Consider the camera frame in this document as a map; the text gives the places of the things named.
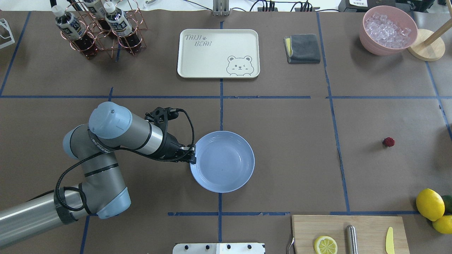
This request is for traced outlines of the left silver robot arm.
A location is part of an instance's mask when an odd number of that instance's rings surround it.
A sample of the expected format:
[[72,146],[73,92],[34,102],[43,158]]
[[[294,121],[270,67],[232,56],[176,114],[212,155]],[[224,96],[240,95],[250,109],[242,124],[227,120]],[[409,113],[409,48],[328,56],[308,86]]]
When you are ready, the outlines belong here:
[[61,174],[55,188],[1,212],[1,248],[88,215],[106,219],[128,209],[130,195],[115,151],[195,164],[194,142],[183,145],[168,133],[168,121],[179,113],[184,109],[158,107],[141,118],[116,103],[101,103],[87,124],[65,135],[63,148],[77,163]]

